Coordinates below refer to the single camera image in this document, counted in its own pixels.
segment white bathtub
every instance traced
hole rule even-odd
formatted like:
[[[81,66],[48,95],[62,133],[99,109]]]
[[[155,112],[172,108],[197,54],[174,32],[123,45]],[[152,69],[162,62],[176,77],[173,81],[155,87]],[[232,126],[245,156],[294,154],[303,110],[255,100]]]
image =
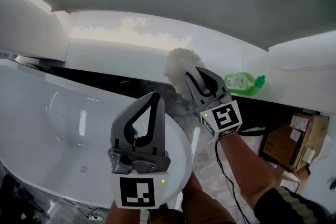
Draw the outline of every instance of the white bathtub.
[[[0,60],[0,160],[22,181],[54,195],[110,207],[111,125],[134,99]],[[142,117],[144,123],[147,115]],[[190,144],[165,117],[170,180],[163,202],[185,186]],[[142,122],[135,128],[144,133]]]

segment striped sleeve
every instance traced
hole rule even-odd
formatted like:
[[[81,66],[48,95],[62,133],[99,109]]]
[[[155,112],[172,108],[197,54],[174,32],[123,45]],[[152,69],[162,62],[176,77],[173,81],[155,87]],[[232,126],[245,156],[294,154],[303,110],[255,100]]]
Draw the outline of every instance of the striped sleeve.
[[[267,191],[257,202],[256,218],[263,223],[327,223],[327,214],[322,206],[304,199],[287,188],[279,187]]]

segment bottle label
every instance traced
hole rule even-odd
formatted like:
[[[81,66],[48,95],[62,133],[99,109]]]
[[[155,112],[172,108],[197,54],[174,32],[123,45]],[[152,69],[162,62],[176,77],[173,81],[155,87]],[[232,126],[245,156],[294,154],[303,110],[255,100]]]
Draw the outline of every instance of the bottle label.
[[[228,89],[245,90],[245,79],[239,75],[226,80],[226,87]]]

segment sponge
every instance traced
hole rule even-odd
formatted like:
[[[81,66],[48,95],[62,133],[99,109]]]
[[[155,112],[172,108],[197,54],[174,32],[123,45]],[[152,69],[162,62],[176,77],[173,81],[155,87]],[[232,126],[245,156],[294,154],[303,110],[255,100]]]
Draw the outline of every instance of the sponge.
[[[193,50],[173,49],[166,58],[163,75],[168,78],[176,93],[186,100],[193,100],[185,80],[187,72],[194,77],[201,90],[205,89],[205,82],[196,67],[205,68],[201,58]]]

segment forearm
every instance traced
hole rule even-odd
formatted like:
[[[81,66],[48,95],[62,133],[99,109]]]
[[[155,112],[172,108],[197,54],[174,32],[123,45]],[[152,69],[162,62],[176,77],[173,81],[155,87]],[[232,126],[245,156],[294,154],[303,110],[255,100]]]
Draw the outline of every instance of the forearm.
[[[271,170],[237,133],[222,138],[220,143],[241,192],[254,208],[266,191],[276,187]]]
[[[140,210],[118,208],[113,201],[106,224],[138,224]]]

